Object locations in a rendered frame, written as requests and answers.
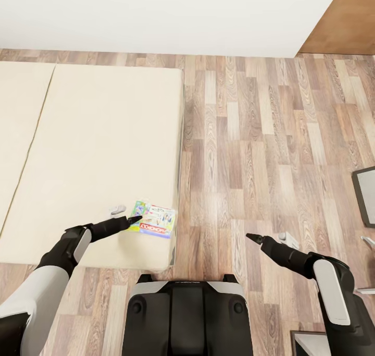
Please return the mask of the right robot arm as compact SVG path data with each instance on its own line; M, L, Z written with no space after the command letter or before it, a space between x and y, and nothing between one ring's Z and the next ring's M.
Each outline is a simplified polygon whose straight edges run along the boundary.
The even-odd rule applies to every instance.
M299 251L288 232L270 236L247 233L262 244L274 262L317 281L319 301L331 356L375 356L375 326L363 299L353 294L355 280L349 266L331 256Z

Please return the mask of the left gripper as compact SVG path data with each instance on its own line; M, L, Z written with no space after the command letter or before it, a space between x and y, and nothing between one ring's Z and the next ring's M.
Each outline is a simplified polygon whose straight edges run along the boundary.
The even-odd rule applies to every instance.
M126 216L122 216L119 218L112 218L109 220L102 221L102 224L105 228L105 238L117 234L122 230L126 230L130 227L130 225L138 222L141 220L143 216L131 216L127 218Z

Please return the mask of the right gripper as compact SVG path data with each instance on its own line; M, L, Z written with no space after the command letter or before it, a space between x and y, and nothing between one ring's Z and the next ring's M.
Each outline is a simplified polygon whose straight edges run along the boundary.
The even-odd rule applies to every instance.
M283 245L281 243L277 243L270 236L261 236L250 233L247 233L246 236L259 245L262 244L261 250L278 265L292 270L290 266L291 256L295 251L297 251L296 249Z

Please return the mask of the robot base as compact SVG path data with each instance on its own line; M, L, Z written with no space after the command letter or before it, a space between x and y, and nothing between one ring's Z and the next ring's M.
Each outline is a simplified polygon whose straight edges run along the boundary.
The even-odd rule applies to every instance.
M246 297L225 281L151 281L131 290L122 356L254 356Z

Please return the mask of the board game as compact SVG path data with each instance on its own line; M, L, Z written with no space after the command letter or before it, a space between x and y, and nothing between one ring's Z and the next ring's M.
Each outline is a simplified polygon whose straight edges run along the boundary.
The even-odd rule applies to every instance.
M130 225L129 230L147 235L171 239L177 210L136 201L132 216L143 216L141 220Z

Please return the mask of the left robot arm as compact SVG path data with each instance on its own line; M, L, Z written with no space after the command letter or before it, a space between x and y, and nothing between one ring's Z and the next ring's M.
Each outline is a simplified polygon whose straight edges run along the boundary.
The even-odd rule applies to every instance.
M0 305L0 356L39 356L72 272L90 243L107 238L143 216L119 217L124 205L108 208L106 220L65 229L24 283Z

